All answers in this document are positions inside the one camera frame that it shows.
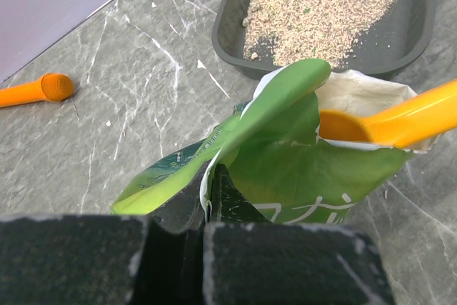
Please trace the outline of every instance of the orange handle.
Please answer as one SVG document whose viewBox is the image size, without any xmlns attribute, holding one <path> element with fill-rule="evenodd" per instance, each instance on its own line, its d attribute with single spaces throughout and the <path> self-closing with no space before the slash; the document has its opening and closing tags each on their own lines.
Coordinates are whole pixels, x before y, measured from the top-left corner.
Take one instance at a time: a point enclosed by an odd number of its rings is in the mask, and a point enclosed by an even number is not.
<svg viewBox="0 0 457 305">
<path fill-rule="evenodd" d="M 43 77 L 28 84 L 0 89 L 0 108 L 47 100 L 41 90 L 42 79 Z"/>
<path fill-rule="evenodd" d="M 407 147 L 457 127 L 457 80 L 363 119 L 375 142 Z"/>
</svg>

